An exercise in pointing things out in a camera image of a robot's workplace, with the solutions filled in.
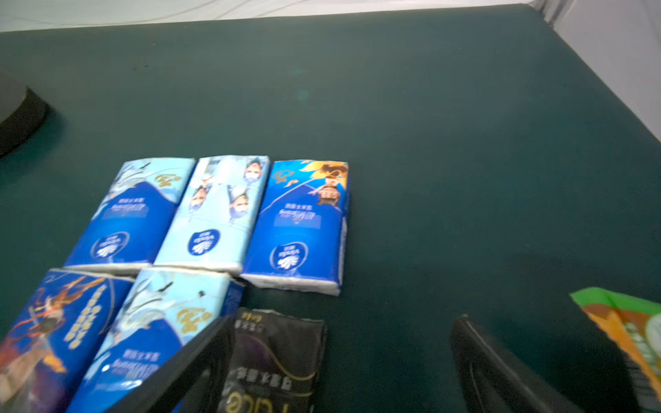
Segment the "white wall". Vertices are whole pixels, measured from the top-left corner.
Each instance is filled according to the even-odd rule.
[[[437,9],[521,2],[522,0],[0,0],[0,32]]]
[[[555,30],[661,140],[661,0],[574,0]]]

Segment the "green table surface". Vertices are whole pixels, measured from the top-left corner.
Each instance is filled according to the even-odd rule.
[[[463,313],[586,411],[634,411],[568,294],[661,301],[661,145],[532,8],[10,32],[0,56],[52,107],[0,159],[0,333],[122,162],[341,160],[342,295],[244,299],[328,322],[316,412],[465,411]]]

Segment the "light blue tissue pack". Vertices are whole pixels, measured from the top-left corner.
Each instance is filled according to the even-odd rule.
[[[275,162],[241,277],[257,287],[338,295],[348,173],[345,162]]]
[[[150,266],[194,166],[183,158],[124,163],[65,268],[136,274]]]
[[[243,285],[229,274],[142,270],[128,292],[69,413],[101,413],[140,386],[217,317],[232,315]]]
[[[240,274],[269,168],[265,156],[201,158],[154,265]]]

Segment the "pocket tissue pack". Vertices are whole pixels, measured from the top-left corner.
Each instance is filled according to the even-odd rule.
[[[110,408],[211,321],[234,314],[243,288],[228,274],[166,267],[142,270],[68,412]]]
[[[201,158],[154,264],[239,275],[269,168],[265,156]]]
[[[49,270],[0,346],[0,412],[64,411],[132,286]]]
[[[345,162],[275,162],[241,277],[257,287],[339,295],[348,172]]]
[[[194,165],[182,158],[124,163],[65,268],[136,274],[150,266]]]

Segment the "black object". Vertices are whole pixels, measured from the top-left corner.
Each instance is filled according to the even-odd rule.
[[[46,115],[46,103],[0,71],[0,155],[28,139]]]
[[[240,308],[235,335],[218,412],[308,413],[326,346],[324,322]]]
[[[472,413],[582,413],[467,315],[455,321],[450,343]]]
[[[105,413],[215,413],[234,343],[234,318],[214,320]]]

